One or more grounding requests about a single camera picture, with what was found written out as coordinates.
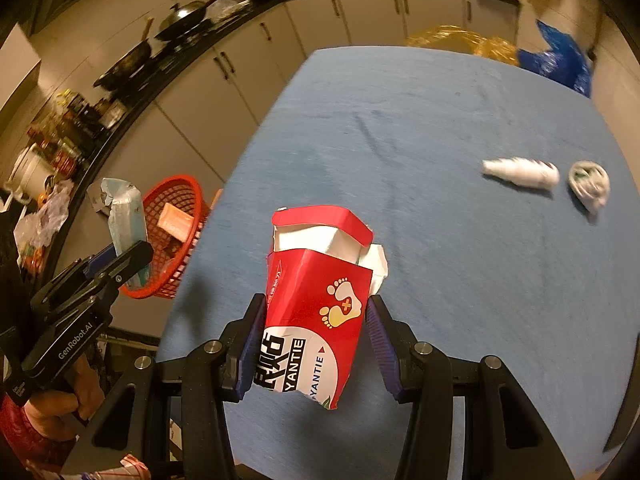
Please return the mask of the person left hand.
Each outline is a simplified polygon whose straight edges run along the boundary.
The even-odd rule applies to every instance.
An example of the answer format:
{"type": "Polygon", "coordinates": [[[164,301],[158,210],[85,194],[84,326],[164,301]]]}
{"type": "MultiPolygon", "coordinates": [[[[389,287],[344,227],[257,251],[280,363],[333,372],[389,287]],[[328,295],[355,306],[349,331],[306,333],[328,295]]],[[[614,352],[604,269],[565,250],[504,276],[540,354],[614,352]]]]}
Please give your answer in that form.
{"type": "Polygon", "coordinates": [[[99,375],[84,354],[70,369],[70,383],[72,392],[38,392],[24,405],[28,421],[40,436],[58,442],[75,439],[77,432],[63,418],[77,413],[81,419],[88,420],[103,403],[99,375]]]}

